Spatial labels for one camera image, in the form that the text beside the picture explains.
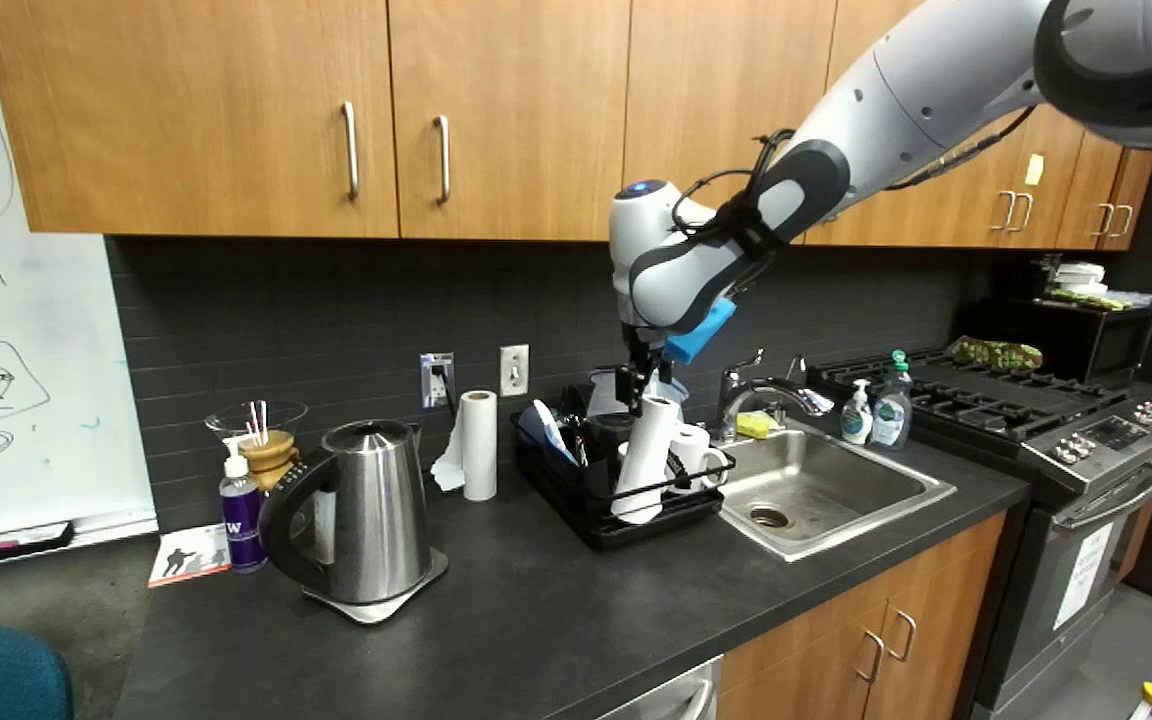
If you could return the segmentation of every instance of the oven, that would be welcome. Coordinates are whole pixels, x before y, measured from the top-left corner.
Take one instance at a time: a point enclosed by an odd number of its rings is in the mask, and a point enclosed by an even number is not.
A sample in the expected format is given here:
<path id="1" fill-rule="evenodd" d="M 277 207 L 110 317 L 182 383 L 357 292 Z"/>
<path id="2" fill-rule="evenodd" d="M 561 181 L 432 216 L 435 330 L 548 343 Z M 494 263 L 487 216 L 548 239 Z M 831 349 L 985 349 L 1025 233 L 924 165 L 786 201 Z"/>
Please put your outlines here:
<path id="1" fill-rule="evenodd" d="M 985 646 L 971 698 L 976 720 L 1037 716 L 1087 656 L 1092 631 L 1119 590 L 1133 524 L 1147 499 L 1152 454 L 1109 477 L 1099 495 L 1025 511 L 1019 543 L 999 583 L 999 617 Z"/>
<path id="2" fill-rule="evenodd" d="M 884 363 L 818 367 L 816 383 L 878 379 Z M 1119 590 L 1152 499 L 1152 390 L 910 362 L 910 438 L 1032 486 L 1012 511 L 992 617 L 959 716 L 1026 720 L 1067 679 Z"/>

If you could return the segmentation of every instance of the sink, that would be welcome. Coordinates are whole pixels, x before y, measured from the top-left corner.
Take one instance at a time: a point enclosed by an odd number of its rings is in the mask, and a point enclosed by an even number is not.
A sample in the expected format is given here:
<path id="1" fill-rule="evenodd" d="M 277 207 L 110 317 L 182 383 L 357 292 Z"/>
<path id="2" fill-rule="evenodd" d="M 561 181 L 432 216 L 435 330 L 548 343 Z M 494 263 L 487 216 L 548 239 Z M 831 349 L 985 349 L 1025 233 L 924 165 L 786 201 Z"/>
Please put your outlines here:
<path id="1" fill-rule="evenodd" d="M 803 562 L 951 495 L 951 486 L 878 454 L 786 426 L 722 447 L 722 519 L 785 562 Z"/>

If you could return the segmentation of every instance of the wooden cabinet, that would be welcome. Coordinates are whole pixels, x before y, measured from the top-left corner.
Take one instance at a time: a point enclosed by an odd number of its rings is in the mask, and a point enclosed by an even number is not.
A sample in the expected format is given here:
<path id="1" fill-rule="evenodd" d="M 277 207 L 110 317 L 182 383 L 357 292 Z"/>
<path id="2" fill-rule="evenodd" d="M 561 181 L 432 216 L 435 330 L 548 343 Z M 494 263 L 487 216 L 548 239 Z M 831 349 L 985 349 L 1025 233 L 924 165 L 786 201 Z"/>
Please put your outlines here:
<path id="1" fill-rule="evenodd" d="M 629 0 L 393 0 L 399 233 L 603 239 Z"/>
<path id="2" fill-rule="evenodd" d="M 791 127 L 824 92 L 831 3 L 818 0 L 632 0 L 623 181 L 684 191 L 750 169 L 757 137 Z M 743 175 L 700 191 L 729 201 Z"/>
<path id="3" fill-rule="evenodd" d="M 393 236 L 387 95 L 382 0 L 0 0 L 41 233 Z"/>
<path id="4" fill-rule="evenodd" d="M 1083 131 L 1057 250 L 1128 251 L 1152 175 L 1152 151 Z"/>
<path id="5" fill-rule="evenodd" d="M 1004 517 L 722 656 L 721 716 L 951 716 Z"/>
<path id="6" fill-rule="evenodd" d="M 0 0 L 0 99 L 41 233 L 603 239 L 619 186 L 750 169 L 908 8 Z M 1040 110 L 803 244 L 1119 251 L 1147 165 Z"/>
<path id="7" fill-rule="evenodd" d="M 917 0 L 840 0 L 827 75 L 877 43 Z M 846 207 L 811 233 L 808 244 L 844 250 L 1047 250 L 1058 229 L 1075 169 L 1079 127 L 1053 110 L 1037 110 L 1007 142 L 968 165 Z"/>

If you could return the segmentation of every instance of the electrical outlet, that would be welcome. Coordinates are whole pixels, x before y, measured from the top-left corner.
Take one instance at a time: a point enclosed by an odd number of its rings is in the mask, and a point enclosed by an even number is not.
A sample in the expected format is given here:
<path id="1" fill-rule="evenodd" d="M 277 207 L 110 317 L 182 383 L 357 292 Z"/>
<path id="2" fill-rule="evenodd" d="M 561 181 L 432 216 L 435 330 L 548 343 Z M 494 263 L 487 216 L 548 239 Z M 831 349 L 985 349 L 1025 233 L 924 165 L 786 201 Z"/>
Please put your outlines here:
<path id="1" fill-rule="evenodd" d="M 450 406 L 457 352 L 421 352 L 421 407 Z"/>
<path id="2" fill-rule="evenodd" d="M 498 398 L 527 398 L 527 343 L 498 343 Z"/>

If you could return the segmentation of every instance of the faucet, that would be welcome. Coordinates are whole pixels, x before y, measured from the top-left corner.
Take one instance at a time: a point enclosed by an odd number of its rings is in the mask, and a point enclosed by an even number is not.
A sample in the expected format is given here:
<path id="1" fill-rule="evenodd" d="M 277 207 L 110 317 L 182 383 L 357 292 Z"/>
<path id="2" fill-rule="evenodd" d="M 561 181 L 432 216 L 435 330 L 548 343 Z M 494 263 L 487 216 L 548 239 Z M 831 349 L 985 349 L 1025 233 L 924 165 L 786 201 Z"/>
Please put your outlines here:
<path id="1" fill-rule="evenodd" d="M 748 407 L 768 407 L 771 415 L 785 415 L 786 407 L 803 407 L 803 383 L 808 383 L 808 362 L 786 362 L 785 377 L 750 379 L 748 373 L 763 363 L 763 349 L 750 352 L 750 362 L 722 373 L 721 383 L 721 419 L 716 438 L 737 440 L 737 415 Z"/>

